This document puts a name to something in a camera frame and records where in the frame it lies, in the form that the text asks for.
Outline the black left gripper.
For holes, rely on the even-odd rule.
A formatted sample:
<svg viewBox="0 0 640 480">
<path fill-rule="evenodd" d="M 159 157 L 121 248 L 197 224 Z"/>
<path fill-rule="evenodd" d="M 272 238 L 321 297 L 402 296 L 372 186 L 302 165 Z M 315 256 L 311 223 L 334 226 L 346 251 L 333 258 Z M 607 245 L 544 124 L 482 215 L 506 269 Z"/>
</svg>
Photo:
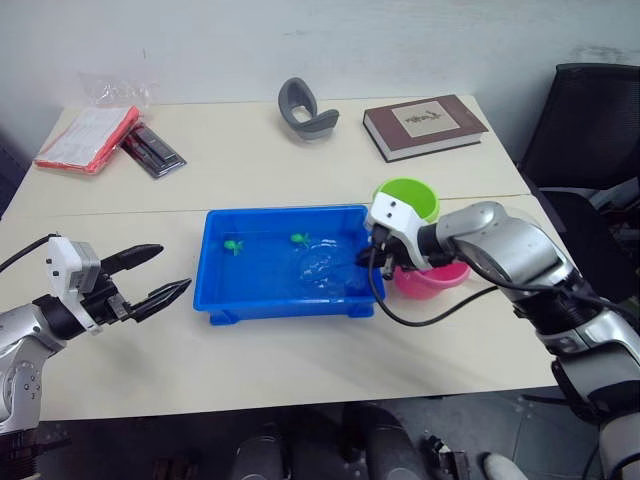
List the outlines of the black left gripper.
<svg viewBox="0 0 640 480">
<path fill-rule="evenodd" d="M 111 278 L 122 270 L 131 270 L 164 250 L 160 244 L 139 244 L 117 252 L 101 260 L 101 272 L 93 289 L 81 301 L 92 320 L 98 326 L 124 322 L 129 318 L 142 322 L 167 308 L 191 285 L 187 278 L 170 282 L 150 292 L 147 298 L 131 307 L 119 292 Z"/>
</svg>

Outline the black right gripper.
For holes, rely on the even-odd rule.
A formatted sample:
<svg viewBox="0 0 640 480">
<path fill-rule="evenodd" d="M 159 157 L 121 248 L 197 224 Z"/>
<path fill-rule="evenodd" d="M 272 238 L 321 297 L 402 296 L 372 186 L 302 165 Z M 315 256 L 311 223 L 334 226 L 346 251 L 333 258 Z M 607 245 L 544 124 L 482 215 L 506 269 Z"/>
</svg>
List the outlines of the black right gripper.
<svg viewBox="0 0 640 480">
<path fill-rule="evenodd" d="M 375 224 L 371 245 L 356 254 L 359 267 L 382 268 L 387 263 L 402 270 L 419 269 L 418 231 L 400 232 Z"/>
</svg>

